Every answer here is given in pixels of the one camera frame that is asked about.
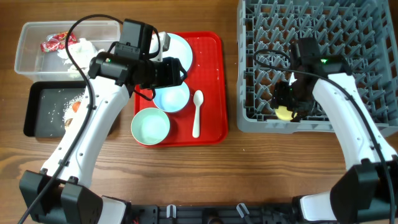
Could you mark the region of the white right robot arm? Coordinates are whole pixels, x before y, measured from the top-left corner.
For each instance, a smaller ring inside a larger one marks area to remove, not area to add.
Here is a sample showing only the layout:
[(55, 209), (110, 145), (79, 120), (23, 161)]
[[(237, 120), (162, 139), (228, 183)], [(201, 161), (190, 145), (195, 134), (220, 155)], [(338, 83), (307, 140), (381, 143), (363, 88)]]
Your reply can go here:
[(299, 197), (308, 222), (397, 221), (397, 153), (363, 103), (346, 59), (320, 53), (314, 38), (289, 47), (290, 80), (275, 85), (271, 106), (281, 120), (308, 113), (315, 101), (343, 151), (346, 173), (330, 191)]

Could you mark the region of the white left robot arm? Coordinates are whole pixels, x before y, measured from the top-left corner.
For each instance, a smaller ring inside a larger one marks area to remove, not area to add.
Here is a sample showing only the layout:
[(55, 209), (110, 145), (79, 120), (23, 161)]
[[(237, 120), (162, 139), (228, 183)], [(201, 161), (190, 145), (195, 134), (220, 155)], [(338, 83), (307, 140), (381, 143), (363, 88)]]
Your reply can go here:
[(90, 190), (98, 154), (121, 110), (141, 90), (179, 86), (180, 60), (163, 57), (170, 37), (152, 25), (126, 19), (118, 41), (93, 57), (82, 73), (86, 89), (76, 116), (39, 172), (25, 171), (19, 188), (24, 218), (39, 223), (133, 223), (130, 202)]

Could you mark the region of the white tissue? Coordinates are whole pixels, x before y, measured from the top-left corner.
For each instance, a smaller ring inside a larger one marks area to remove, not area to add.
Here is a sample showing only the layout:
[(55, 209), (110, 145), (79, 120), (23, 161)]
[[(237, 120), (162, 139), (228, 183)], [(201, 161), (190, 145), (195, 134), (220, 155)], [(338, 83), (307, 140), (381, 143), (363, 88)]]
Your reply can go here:
[[(89, 70), (91, 59), (98, 53), (104, 52), (104, 49), (97, 49), (92, 42), (85, 38), (80, 38), (77, 44), (69, 45), (68, 49), (74, 61), (82, 69), (86, 75)], [(69, 59), (65, 49), (57, 50), (57, 56), (63, 60), (63, 64), (67, 66), (70, 78), (81, 78), (79, 71), (76, 69), (72, 61)]]

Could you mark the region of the orange carrot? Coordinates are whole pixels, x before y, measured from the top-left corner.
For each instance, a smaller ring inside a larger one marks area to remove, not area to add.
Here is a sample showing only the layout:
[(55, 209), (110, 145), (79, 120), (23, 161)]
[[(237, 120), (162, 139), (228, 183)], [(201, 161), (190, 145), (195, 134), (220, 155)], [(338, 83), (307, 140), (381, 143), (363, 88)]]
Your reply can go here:
[(80, 107), (81, 102), (77, 101), (72, 105), (72, 110), (76, 113)]

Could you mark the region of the green bowl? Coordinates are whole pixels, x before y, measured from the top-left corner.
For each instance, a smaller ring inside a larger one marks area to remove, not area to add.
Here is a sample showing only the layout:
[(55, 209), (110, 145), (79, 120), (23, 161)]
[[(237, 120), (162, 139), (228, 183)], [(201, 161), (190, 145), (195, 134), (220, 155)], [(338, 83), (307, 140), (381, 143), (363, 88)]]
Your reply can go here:
[(131, 122), (134, 139), (143, 145), (153, 146), (162, 142), (169, 134), (169, 117), (158, 108), (145, 108)]

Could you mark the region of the small light blue bowl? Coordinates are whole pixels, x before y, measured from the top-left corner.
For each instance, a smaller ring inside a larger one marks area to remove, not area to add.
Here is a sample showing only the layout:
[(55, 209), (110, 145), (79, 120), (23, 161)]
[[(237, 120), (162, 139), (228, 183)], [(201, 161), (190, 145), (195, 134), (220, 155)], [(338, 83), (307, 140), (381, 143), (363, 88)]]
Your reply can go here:
[(187, 105), (189, 99), (189, 87), (183, 82), (179, 86), (156, 89), (153, 102), (158, 109), (164, 112), (176, 113)]

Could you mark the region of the brown food scrap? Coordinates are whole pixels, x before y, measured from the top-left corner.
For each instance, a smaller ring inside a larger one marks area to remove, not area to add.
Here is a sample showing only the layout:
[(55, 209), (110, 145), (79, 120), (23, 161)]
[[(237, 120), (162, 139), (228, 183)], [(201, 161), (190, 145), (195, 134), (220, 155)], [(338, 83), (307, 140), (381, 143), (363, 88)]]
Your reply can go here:
[(70, 126), (70, 124), (72, 123), (72, 120), (73, 120), (72, 118), (69, 118), (69, 119), (66, 120), (66, 122), (65, 122), (65, 127), (66, 128), (68, 128)]

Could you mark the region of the white rice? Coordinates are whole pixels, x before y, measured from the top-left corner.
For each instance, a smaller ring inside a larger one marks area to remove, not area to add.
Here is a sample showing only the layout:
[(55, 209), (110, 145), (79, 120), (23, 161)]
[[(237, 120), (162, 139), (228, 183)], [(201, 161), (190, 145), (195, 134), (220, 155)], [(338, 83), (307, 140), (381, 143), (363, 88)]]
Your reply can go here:
[(72, 105), (82, 100), (84, 89), (44, 89), (40, 93), (35, 136), (38, 138), (62, 137), (67, 129), (65, 122), (74, 117)]

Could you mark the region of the yellow plastic cup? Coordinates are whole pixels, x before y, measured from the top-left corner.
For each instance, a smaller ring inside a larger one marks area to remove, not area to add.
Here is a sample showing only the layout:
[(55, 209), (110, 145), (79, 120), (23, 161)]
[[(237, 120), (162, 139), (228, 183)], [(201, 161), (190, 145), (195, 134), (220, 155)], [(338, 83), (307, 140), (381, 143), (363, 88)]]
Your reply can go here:
[(275, 115), (278, 117), (278, 119), (280, 119), (282, 121), (291, 121), (297, 117), (297, 113), (289, 110), (288, 107), (286, 107), (286, 106), (279, 106), (274, 111), (275, 111)]

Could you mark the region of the red snack wrapper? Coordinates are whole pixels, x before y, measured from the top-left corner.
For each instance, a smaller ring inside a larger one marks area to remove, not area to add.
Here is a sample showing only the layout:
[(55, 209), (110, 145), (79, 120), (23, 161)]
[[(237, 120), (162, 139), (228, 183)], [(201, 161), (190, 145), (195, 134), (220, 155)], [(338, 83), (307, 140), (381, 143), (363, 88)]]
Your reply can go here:
[(78, 43), (74, 33), (71, 33), (68, 39), (67, 34), (68, 32), (60, 32), (57, 34), (48, 35), (45, 41), (40, 44), (41, 51), (44, 53), (54, 52), (64, 49), (66, 42), (68, 42), (69, 45)]

